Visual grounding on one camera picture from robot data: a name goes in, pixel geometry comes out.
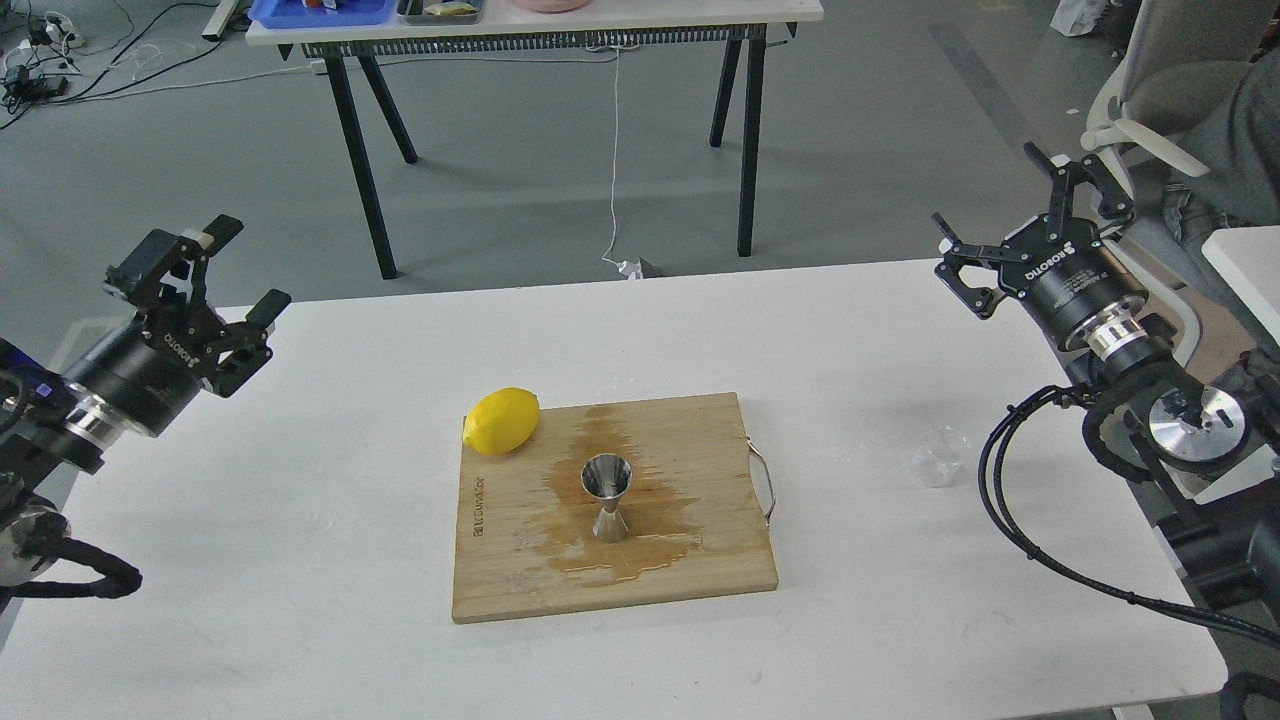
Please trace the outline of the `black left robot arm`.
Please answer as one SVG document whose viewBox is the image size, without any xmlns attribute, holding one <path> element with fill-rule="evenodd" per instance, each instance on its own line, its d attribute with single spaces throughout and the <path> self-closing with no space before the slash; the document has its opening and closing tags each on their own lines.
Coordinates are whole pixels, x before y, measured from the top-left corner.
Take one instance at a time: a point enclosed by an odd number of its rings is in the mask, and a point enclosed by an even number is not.
<svg viewBox="0 0 1280 720">
<path fill-rule="evenodd" d="M 120 598 L 141 571 L 77 539 L 38 491 L 60 466 L 93 474 L 124 433 L 160 436 L 201 392 L 227 398 L 271 357 L 268 338 L 291 304 L 268 291 L 239 322 L 209 304 L 210 260 L 239 232 L 220 215 L 201 231 L 151 231 L 105 273 L 106 291 L 134 309 L 67 372 L 3 343 L 3 600 Z"/>
</svg>

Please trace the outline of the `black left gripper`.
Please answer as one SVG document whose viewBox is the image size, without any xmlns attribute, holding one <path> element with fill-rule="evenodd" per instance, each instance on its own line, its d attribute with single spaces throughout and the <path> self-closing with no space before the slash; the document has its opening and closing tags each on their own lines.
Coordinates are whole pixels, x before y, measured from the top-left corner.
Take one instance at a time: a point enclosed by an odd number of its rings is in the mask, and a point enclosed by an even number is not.
<svg viewBox="0 0 1280 720">
<path fill-rule="evenodd" d="M 219 215 L 202 231 L 154 229 L 104 290 L 138 311 L 70 365 L 65 377 L 147 436 L 159 436 L 201 391 L 228 398 L 273 357 L 273 323 L 292 297 L 269 290 L 242 322 L 225 323 L 206 301 L 209 261 L 242 229 Z"/>
</svg>

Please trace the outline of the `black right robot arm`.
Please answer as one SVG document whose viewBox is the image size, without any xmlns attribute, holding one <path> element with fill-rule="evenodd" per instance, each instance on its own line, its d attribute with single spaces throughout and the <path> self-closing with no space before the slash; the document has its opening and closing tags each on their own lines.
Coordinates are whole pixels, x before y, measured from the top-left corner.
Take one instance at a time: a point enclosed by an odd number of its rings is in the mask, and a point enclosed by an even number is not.
<svg viewBox="0 0 1280 720">
<path fill-rule="evenodd" d="M 1046 386 L 1016 405 L 986 439 L 978 491 L 997 529 L 1030 561 L 1126 603 L 1210 630 L 1277 648 L 1277 633 L 1230 616 L 1251 601 L 1277 609 L 1277 474 L 1235 498 L 1198 505 L 1181 496 L 1175 471 L 1215 480 L 1251 443 L 1277 447 L 1277 382 L 1247 401 L 1197 380 L 1176 359 L 1175 328 L 1142 311 L 1149 283 L 1106 242 L 1134 204 L 1094 154 L 1050 158 L 1027 142 L 1027 156 L 1050 178 L 1044 213 L 996 245 L 963 242 L 934 215 L 943 242 L 934 272 L 975 316 L 1005 299 L 1020 304 L 1053 348 L 1074 352 L 1068 386 Z M 1158 487 L 1172 505 L 1160 529 L 1187 568 L 1206 609 L 1156 600 L 1087 577 L 1041 548 L 1015 521 L 1004 492 L 1004 464 L 1021 425 L 1041 409 L 1080 407 L 1091 456 L 1135 486 Z"/>
</svg>

